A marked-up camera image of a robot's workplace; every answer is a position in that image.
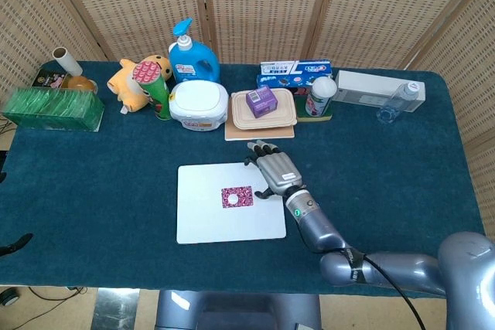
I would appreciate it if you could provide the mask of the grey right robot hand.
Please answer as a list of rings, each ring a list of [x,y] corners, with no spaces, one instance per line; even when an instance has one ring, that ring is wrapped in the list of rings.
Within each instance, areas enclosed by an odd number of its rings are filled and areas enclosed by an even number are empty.
[[[246,157],[244,165],[255,165],[268,185],[265,191],[254,192],[257,198],[268,199],[273,195],[288,198],[305,188],[299,170],[277,145],[257,140],[248,142],[247,147],[254,154]]]

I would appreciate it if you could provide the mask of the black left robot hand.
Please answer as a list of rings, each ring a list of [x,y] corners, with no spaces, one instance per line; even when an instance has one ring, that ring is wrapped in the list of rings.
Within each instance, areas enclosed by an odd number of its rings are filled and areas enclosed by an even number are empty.
[[[7,246],[1,246],[0,247],[0,256],[4,257],[9,254],[15,253],[18,250],[21,250],[25,245],[27,245],[30,240],[33,238],[32,233],[26,233],[23,236],[21,236],[17,241],[14,243],[11,243]]]

